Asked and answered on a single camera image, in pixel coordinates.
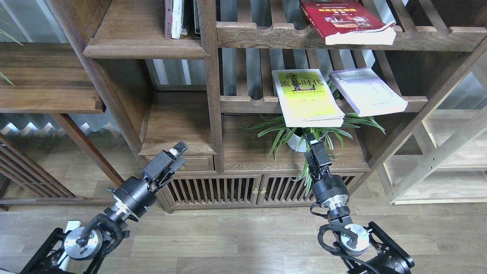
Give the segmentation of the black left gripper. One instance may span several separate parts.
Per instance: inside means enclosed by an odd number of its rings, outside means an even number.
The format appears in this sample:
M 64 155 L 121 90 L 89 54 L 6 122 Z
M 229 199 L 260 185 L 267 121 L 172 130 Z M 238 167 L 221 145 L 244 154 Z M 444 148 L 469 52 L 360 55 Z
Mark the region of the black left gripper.
M 162 151 L 141 172 L 143 177 L 129 177 L 114 191 L 116 203 L 107 210 L 108 218 L 115 223 L 130 219 L 135 222 L 142 217 L 157 200 L 156 194 L 180 169 L 185 159 L 181 156 L 188 146 L 178 142 L 169 151 Z

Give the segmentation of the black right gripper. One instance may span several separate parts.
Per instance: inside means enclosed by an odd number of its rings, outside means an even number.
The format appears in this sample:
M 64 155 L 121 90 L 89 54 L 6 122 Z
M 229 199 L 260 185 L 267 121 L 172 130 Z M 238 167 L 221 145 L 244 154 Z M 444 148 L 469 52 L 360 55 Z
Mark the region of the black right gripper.
M 349 193 L 342 177 L 330 173 L 332 161 L 324 145 L 313 133 L 305 135 L 310 151 L 306 152 L 311 189 L 320 207 L 339 208 L 348 204 Z

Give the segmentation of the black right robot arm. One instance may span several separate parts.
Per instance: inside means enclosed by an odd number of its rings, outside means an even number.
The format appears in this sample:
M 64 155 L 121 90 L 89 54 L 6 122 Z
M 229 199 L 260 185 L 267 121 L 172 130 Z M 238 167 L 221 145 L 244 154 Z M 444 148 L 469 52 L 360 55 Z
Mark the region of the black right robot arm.
M 312 133 L 306 141 L 314 206 L 328 210 L 323 214 L 328 223 L 318 232 L 320 246 L 341 257 L 350 274 L 409 274 L 415 265 L 412 257 L 374 222 L 363 227 L 352 221 L 348 190 L 339 175 L 330 173 L 332 162 L 325 146 Z

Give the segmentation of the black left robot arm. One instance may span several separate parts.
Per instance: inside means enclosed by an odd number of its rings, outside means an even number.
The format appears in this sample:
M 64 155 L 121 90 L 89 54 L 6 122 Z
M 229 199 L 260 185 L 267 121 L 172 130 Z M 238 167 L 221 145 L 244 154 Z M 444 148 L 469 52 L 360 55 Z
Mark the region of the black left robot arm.
M 159 153 L 142 169 L 142 178 L 129 177 L 113 191 L 115 204 L 96 215 L 86 226 L 68 232 L 56 228 L 22 269 L 23 274 L 64 274 L 66 258 L 90 260 L 85 273 L 95 274 L 105 257 L 129 237 L 126 220 L 137 222 L 156 202 L 156 194 L 184 164 L 188 146 L 178 142 Z

